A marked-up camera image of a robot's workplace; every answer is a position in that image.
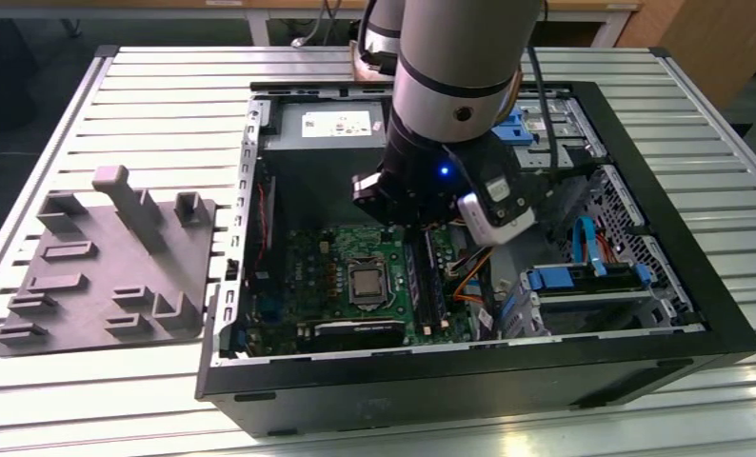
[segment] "black cable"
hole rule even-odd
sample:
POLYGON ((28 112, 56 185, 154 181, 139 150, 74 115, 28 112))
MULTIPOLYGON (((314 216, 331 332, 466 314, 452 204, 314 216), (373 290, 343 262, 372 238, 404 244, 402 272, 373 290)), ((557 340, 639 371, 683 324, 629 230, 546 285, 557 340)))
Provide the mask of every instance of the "black cable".
POLYGON ((322 19, 325 18, 325 12, 326 12, 326 0, 322 2, 321 14, 318 15, 318 20, 315 21, 315 27, 313 28, 313 31, 310 31, 309 35, 293 40, 291 46, 294 48, 301 48, 315 37, 315 34, 318 33, 318 30, 322 26, 322 19))
POLYGON ((544 88, 544 74, 541 73, 541 64, 538 56, 534 54, 534 47, 528 46, 528 54, 530 55, 530 65, 533 65, 534 83, 538 87, 538 104, 541 105, 541 117, 544 118, 544 128, 546 130, 546 138, 550 143, 550 169, 558 169, 558 140, 556 139, 556 129, 553 127, 553 118, 550 117, 550 107, 546 103, 546 91, 544 88))
POLYGON ((378 0, 369 0, 366 9, 363 10, 363 19, 361 19, 361 29, 357 33, 357 52, 361 54, 361 60, 366 63, 373 63, 372 54, 366 51, 366 28, 369 27, 369 19, 373 17, 376 10, 376 3, 378 0))
POLYGON ((329 7, 329 0, 325 0, 326 13, 329 14, 329 27, 326 28, 323 46, 326 46, 326 44, 329 43, 329 36, 331 35, 331 31, 335 29, 335 22, 338 22, 338 11, 341 10, 342 2, 343 0, 338 0, 338 2, 335 3, 335 8, 331 9, 329 7))

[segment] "vertical post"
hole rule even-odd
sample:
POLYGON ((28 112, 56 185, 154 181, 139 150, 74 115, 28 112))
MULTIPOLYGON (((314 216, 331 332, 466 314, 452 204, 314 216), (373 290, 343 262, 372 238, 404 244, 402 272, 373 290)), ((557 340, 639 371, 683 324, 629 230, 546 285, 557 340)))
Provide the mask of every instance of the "vertical post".
POLYGON ((118 209, 118 217, 132 230, 148 253, 166 250, 166 240, 158 231, 154 213, 143 207, 138 193, 128 185, 128 169, 100 167, 92 179, 95 190, 106 193, 118 209))
POLYGON ((254 46, 271 45, 271 33, 267 29, 270 12, 266 9, 255 8, 246 11, 247 24, 250 25, 250 36, 254 46))

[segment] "green circuit board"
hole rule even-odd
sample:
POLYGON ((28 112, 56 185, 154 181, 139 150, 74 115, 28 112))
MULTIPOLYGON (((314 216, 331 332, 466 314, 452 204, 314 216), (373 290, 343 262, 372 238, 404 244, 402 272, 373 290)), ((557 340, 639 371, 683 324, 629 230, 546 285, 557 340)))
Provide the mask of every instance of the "green circuit board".
MULTIPOLYGON (((404 234, 393 228, 345 226, 323 230, 294 230, 286 252, 286 288, 278 325, 262 328, 267 355, 298 353, 297 328, 307 322, 381 318, 405 322, 405 346, 469 341, 468 310, 453 308, 446 299, 450 327, 430 335, 420 331, 408 290, 404 234), (350 265, 372 262, 385 268, 388 300, 365 309, 351 303, 350 265)), ((432 232, 437 261, 445 267, 458 256, 446 229, 432 232)))

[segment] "motherboard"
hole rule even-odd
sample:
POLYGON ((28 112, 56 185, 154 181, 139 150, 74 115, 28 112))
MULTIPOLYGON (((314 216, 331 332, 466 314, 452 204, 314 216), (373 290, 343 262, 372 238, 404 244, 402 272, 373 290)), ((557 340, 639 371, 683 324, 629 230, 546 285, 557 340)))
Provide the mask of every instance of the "motherboard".
MULTIPOLYGON (((458 256, 448 228, 429 231, 432 259, 445 279, 458 256)), ((437 326, 414 304, 408 241, 401 229, 343 226, 293 230, 286 285, 257 297, 259 325, 247 329, 257 355, 420 346, 470 341, 465 304, 444 297, 437 326)))

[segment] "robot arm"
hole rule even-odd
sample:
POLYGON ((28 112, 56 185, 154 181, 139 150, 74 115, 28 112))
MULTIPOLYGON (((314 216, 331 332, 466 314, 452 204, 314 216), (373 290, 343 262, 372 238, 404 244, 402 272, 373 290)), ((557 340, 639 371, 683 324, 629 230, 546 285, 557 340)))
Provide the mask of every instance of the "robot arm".
POLYGON ((540 7, 541 0, 406 2, 389 145, 378 173, 354 183, 354 202, 384 224, 424 229, 461 215, 490 245, 534 223, 526 202, 537 184, 490 130, 517 95, 540 7))

